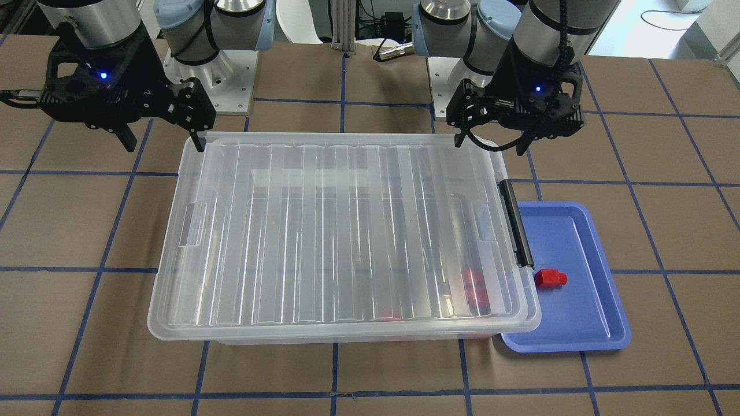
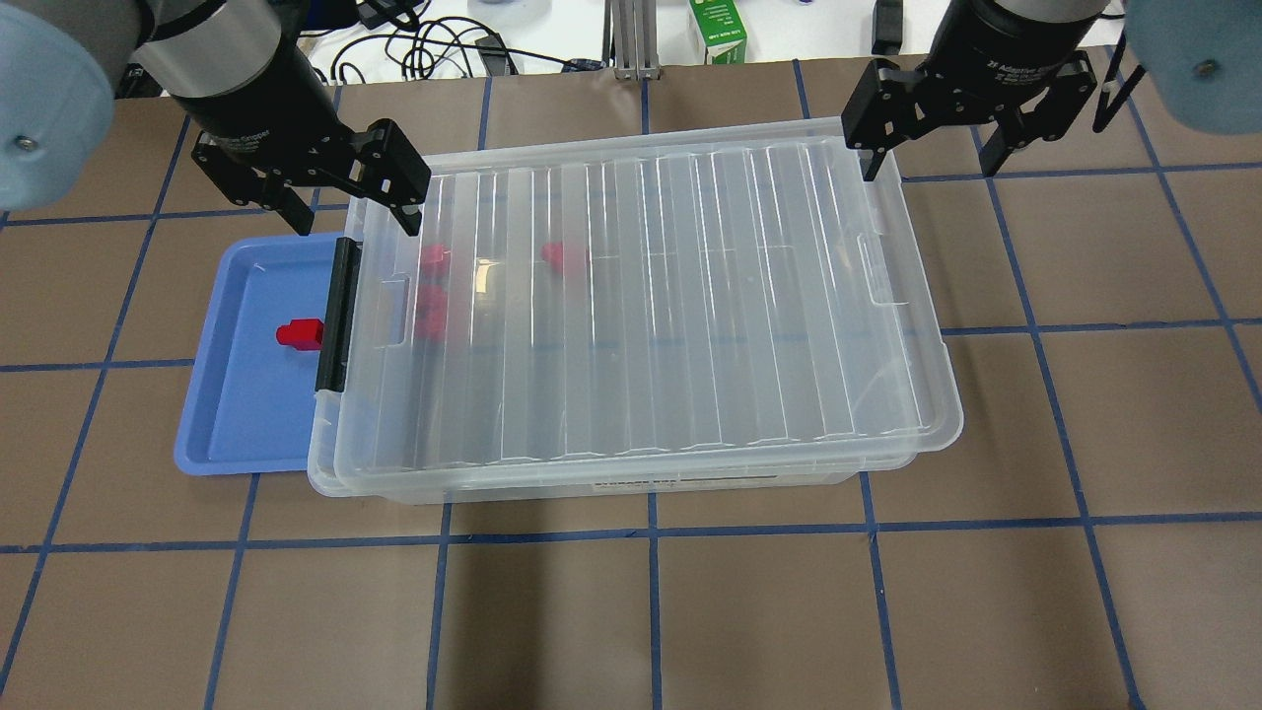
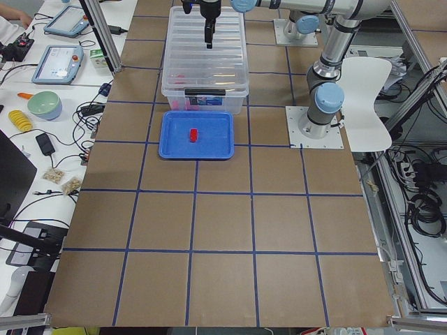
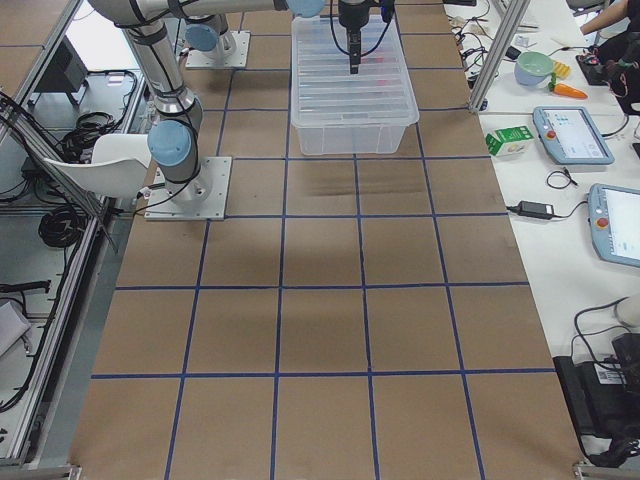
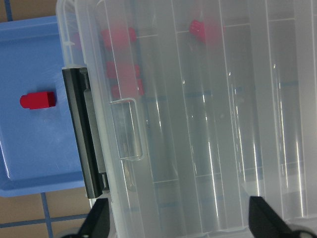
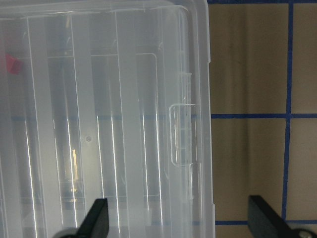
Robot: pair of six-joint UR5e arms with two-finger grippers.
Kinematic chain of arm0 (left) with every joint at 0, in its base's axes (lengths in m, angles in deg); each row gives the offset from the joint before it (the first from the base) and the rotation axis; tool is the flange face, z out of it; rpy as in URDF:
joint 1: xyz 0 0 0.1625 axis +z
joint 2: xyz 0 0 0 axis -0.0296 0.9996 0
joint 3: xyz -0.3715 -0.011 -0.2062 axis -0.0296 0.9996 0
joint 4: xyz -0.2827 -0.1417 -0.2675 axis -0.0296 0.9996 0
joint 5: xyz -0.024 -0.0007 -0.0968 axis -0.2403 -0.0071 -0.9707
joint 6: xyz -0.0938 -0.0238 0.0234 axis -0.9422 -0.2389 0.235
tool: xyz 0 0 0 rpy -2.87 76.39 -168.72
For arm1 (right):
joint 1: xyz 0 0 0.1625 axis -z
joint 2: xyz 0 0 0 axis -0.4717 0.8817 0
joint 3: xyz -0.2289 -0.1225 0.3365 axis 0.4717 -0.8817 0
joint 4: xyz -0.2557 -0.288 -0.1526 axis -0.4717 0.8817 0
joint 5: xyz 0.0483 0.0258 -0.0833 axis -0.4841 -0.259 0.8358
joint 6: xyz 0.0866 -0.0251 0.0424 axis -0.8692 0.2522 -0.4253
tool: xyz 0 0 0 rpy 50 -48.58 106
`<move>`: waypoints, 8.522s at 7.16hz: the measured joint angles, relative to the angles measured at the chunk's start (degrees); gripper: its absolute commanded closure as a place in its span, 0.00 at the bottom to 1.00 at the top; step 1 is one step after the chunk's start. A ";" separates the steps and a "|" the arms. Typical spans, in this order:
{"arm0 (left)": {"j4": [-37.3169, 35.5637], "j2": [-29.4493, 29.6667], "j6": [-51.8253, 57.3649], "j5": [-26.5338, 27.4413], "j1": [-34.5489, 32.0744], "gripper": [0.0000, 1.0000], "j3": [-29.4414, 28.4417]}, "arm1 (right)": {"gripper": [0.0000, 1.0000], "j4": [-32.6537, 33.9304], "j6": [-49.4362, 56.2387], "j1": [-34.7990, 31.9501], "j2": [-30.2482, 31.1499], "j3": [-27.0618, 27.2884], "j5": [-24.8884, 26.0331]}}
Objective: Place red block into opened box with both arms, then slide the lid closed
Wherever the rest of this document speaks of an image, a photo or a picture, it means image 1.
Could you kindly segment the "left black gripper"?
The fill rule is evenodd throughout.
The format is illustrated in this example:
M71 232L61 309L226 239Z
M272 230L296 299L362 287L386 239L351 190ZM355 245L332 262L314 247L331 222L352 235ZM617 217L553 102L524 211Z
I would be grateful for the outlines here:
M446 122L457 130L455 148L469 139L487 152L515 149L517 156L523 156L536 140L570 137L584 126L581 63L571 64L560 75L525 58L507 58L503 64L504 69L485 87L462 79L452 95ZM472 130L489 122L516 130L520 136L508 144L485 144Z

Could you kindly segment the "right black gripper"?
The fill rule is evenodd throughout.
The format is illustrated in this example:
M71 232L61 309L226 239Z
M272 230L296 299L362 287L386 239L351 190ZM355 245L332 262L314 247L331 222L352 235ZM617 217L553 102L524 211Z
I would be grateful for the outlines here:
M137 148L130 124L160 118L187 130L195 149L205 151L215 108L199 79L169 81L143 24L125 39L98 49L85 47L70 23L59 24L56 32L59 39L38 100L44 113L114 134L128 153Z

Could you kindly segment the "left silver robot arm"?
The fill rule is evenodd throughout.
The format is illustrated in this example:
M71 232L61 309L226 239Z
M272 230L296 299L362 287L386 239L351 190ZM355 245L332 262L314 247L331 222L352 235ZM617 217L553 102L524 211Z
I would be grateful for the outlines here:
M584 126L582 57L618 1L420 1L412 17L419 56L460 59L446 105L454 145L523 155L542 139Z

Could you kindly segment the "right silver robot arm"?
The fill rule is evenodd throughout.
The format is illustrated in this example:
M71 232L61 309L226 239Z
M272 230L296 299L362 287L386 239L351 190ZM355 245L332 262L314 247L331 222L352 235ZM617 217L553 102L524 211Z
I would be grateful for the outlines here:
M208 92L230 82L225 52L271 47L274 1L156 1L153 12L181 74L169 78L133 1L40 1L58 36L35 105L58 122L114 134L128 152L130 124L159 118L206 147L217 110Z

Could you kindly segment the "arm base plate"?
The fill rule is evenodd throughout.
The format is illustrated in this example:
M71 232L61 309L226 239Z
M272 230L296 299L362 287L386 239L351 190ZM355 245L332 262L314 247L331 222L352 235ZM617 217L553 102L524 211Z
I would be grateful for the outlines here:
M436 111L443 111L462 79L470 79L478 87L485 87L492 75L477 73L462 58L428 57L431 95Z
M246 116L249 113L256 81L258 51L222 50L200 66L179 63L167 50L164 71L168 79L182 83L198 78L219 115Z

